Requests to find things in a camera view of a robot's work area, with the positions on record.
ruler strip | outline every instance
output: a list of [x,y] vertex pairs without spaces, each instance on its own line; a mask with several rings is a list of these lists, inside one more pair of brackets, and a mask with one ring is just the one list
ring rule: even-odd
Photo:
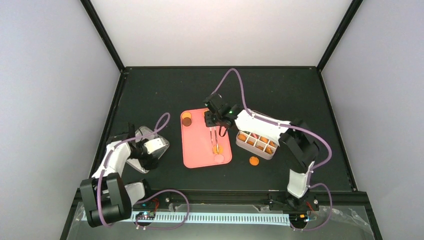
[[[131,217],[120,222],[135,222],[142,211],[133,211]],[[139,223],[181,223],[186,212],[156,212],[154,219],[139,219]],[[87,221],[84,212],[81,221]],[[279,213],[217,213],[191,212],[186,221],[188,224],[255,224],[290,226],[289,215]]]

black table surface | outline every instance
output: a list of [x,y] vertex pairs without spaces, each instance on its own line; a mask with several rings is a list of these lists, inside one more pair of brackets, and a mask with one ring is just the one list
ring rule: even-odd
[[[325,90],[314,67],[241,67],[247,106],[275,119],[302,119],[331,146],[330,162],[315,170],[311,184],[325,183],[331,191],[352,191],[343,146],[326,101]],[[216,88],[228,68],[224,67],[132,67],[114,116],[110,136],[127,130],[127,123],[151,129],[169,112],[169,124],[159,133],[170,142],[157,169],[142,174],[126,165],[124,182],[146,179],[152,189],[216,191],[285,191],[289,181],[286,159],[291,155],[279,147],[271,160],[260,158],[249,164],[253,153],[236,145],[236,130],[229,131],[232,160],[228,164],[187,168],[183,164],[180,114],[204,108],[203,100]],[[230,105],[241,104],[235,73],[230,73],[218,91]],[[320,146],[317,162],[327,157]]]

orange disc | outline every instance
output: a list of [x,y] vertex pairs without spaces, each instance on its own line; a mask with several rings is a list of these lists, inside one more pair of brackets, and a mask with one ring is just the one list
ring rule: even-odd
[[213,145],[213,153],[214,154],[223,154],[224,148],[218,144],[219,152],[217,152],[217,145]]
[[255,156],[251,156],[249,158],[249,163],[253,166],[257,166],[259,164],[259,158],[255,157]]
[[185,118],[189,118],[189,119],[191,119],[191,118],[192,118],[192,114],[191,114],[190,112],[188,112],[188,111],[184,112],[184,113],[181,115],[181,119],[185,119]]

transparent plastic panel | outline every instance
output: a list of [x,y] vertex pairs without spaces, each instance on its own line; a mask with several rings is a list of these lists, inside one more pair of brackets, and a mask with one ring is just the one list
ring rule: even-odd
[[[176,213],[187,211],[187,205],[170,205]],[[192,213],[245,213],[245,214],[283,214],[270,211],[261,205],[209,205],[191,204]],[[320,211],[312,212],[306,228],[313,228],[325,221],[329,207],[322,206]],[[257,240],[257,239],[291,239],[291,240],[373,240],[371,227],[363,206],[334,206],[328,224],[316,231],[293,231],[289,226],[267,224],[216,224],[187,223],[175,230],[136,229],[134,222],[116,222],[112,227],[92,228],[83,220],[84,206],[78,204],[68,240],[116,240],[116,239],[161,239],[161,240]],[[152,227],[171,227],[175,223],[152,223]]]

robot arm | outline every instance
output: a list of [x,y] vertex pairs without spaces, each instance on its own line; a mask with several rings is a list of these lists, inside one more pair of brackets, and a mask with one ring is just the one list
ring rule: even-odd
[[311,136],[289,127],[280,126],[283,124],[308,129],[303,121],[277,120],[249,109],[252,112],[250,115],[239,105],[230,107],[217,93],[206,98],[204,104],[209,109],[204,117],[207,127],[237,128],[240,131],[266,137],[279,146],[286,145],[294,156],[292,159],[287,159],[290,168],[287,191],[298,199],[305,195],[308,190],[311,168],[318,156],[318,146]]
[[[117,146],[121,140],[132,137],[134,127],[130,126],[129,134],[112,137],[106,146],[106,154],[97,171],[91,178],[83,180],[80,184],[82,202],[87,216],[88,224],[91,227],[102,225],[99,217],[97,206],[97,185],[100,174],[104,170],[104,176],[101,184],[101,205],[102,213],[107,223],[115,223],[117,221],[128,219],[132,213],[132,206],[146,195],[146,182],[139,181],[124,185],[121,178],[125,163],[136,161],[141,168],[151,169],[156,166],[157,159],[152,158],[153,152],[160,150],[165,146],[161,138],[155,138],[143,141],[143,144],[134,144],[125,142]],[[107,153],[112,151],[107,163]]]

